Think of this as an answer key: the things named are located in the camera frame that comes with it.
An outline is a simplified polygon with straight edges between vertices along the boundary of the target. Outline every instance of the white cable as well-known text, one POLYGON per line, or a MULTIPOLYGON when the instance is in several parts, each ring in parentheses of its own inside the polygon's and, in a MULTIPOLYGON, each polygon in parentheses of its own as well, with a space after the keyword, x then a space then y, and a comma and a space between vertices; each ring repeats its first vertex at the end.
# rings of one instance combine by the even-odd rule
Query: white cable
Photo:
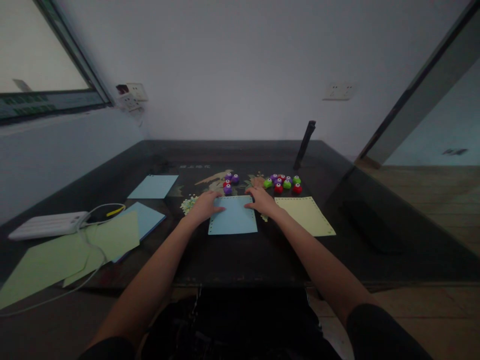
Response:
MULTIPOLYGON (((125 205, 124 204, 121 204, 121 203, 108 203, 108 204, 103 204, 103 205, 100 205, 100 206, 97 206, 96 208, 94 208, 93 210, 89 211, 88 214, 90 215, 91 213, 93 213, 95 210, 101 208, 101 207, 104 207, 104 206, 110 206, 110 205, 120 205, 122 208, 122 210, 118 213, 118 214, 121 214, 124 210, 125 210, 125 205)), ((108 220, 105 220, 105 221, 98 221, 98 222, 92 222, 92 223, 88 223, 88 224, 84 224, 85 222, 82 222, 82 223, 79 223, 77 228, 76 228, 76 232, 78 233, 78 235, 80 236, 80 238, 91 248, 94 248, 94 249, 97 249, 101 252, 102 256, 103 256, 103 259, 100 263, 100 265, 96 268, 96 270, 88 277, 87 280, 85 280, 82 284, 80 284, 79 286, 77 286, 76 288, 74 288, 73 290, 70 290, 70 291, 67 291, 66 293, 63 293, 62 295, 59 295, 59 296, 56 296, 56 297, 52 297, 51 299, 48 299, 48 300, 45 300, 45 301, 42 301, 42 302, 39 302, 38 304, 35 304, 35 305, 32 305, 32 306, 29 306, 29 307, 26 307, 22 310, 18 310, 18 311, 14 311, 14 312, 9 312, 9 313, 6 313, 6 314, 0 314, 0 318, 7 318, 7 317, 10 317, 10 316, 13 316, 13 315, 17 315, 17 314, 21 314, 21 313, 24 313, 28 310, 31 310, 31 309, 35 309, 39 306, 42 306, 44 304, 47 304, 47 303, 50 303, 52 301, 55 301, 55 300, 58 300, 60 298, 63 298, 64 296, 67 296, 68 294, 71 294, 71 293, 74 293, 76 292, 78 289, 80 289, 81 287, 83 287, 86 283, 88 283, 94 276, 95 274, 100 270, 100 268, 107 263, 107 255, 105 254, 105 252, 103 251, 103 249, 97 245, 94 245, 94 244, 91 244, 89 243, 88 239, 86 236, 84 236, 85 234, 80 231, 80 228, 84 228, 84 227, 87 227, 87 226, 91 226, 91 225, 96 225, 96 224, 103 224, 103 223, 107 223, 109 222, 110 220, 113 220, 115 219, 115 217, 111 218, 111 219, 108 219, 108 220)))

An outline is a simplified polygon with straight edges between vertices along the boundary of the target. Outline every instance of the hand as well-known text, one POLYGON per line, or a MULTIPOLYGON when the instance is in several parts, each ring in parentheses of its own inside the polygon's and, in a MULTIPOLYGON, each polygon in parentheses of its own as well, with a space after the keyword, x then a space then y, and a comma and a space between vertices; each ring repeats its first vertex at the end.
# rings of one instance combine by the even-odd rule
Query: hand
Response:
POLYGON ((191 221, 195 226, 198 226, 205 220, 209 219, 213 214, 224 211, 224 207, 214 206, 214 200, 221 196, 222 193, 212 190, 204 192, 198 197, 185 218, 191 221))
POLYGON ((265 179, 261 176, 256 176, 253 181, 251 182, 251 185, 254 187, 254 188, 263 188, 265 189, 264 187, 264 182, 265 182, 265 179))
POLYGON ((282 208, 277 205, 274 198, 271 197, 262 186, 258 185, 259 181, 254 181, 255 186, 249 187, 245 194, 250 194, 253 196, 255 202, 245 204, 247 209, 255 209, 260 214, 267 215, 271 218, 276 212, 280 211, 282 208))

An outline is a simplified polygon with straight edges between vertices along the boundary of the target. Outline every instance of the forearm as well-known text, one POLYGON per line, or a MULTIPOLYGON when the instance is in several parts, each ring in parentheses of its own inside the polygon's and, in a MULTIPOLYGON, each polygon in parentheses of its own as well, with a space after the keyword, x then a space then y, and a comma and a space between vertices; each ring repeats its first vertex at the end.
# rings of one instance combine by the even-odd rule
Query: forearm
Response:
POLYGON ((90 346, 120 336, 138 346, 177 271, 180 259, 197 227, 183 218, 124 290, 100 326, 90 346))
POLYGON ((285 210, 277 211, 273 220, 290 242, 315 287, 344 326, 357 305, 377 304, 360 281, 285 210))

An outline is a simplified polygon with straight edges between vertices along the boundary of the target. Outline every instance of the black shirt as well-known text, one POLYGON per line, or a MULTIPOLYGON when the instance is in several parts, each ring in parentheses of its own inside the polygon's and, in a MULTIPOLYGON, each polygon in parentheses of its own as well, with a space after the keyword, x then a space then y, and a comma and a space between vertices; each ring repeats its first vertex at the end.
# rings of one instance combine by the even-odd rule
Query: black shirt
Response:
MULTIPOLYGON (((346 331, 355 360, 431 359, 382 308, 363 304, 346 331)), ((103 340, 80 360, 134 360, 121 337, 103 340)), ((149 330, 142 359, 327 359, 340 357, 301 289, 204 290, 169 305, 149 330)))

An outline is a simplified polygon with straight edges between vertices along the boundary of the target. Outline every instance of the paper sheet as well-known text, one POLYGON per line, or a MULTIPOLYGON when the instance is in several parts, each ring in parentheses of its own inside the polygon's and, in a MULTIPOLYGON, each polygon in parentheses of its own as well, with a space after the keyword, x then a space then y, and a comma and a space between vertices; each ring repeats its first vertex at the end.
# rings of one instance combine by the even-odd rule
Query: paper sheet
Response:
POLYGON ((246 234, 256 233, 257 221, 253 209, 244 208, 245 204, 251 203, 252 197, 223 196, 214 201, 216 207, 224 207, 226 210, 214 214, 210 218, 208 226, 209 235, 246 234))
POLYGON ((148 175, 128 195, 128 199, 164 199, 178 177, 178 175, 148 175))
MULTIPOLYGON (((150 234, 150 232, 165 219, 165 215, 161 212, 155 211, 139 202, 134 203, 128 209, 122 211, 120 214, 118 214, 118 217, 122 217, 131 212, 136 212, 138 217, 138 238, 140 241, 150 234)), ((123 257, 124 255, 119 256, 112 260, 112 262, 116 263, 123 257)))
MULTIPOLYGON (((86 230, 94 234, 96 226, 86 230)), ((31 247, 0 290, 0 309, 81 271, 90 247, 75 233, 31 247)))
POLYGON ((276 197, 275 202, 312 236, 336 235, 313 197, 276 197))
MULTIPOLYGON (((132 211, 124 216, 116 217, 109 222, 98 225, 94 236, 88 238, 88 241, 97 245, 105 252, 108 262, 122 256, 140 244, 137 213, 132 211)), ((85 268, 67 277, 63 282, 63 287, 95 271, 102 263, 102 260, 102 253, 98 249, 92 248, 85 268)))

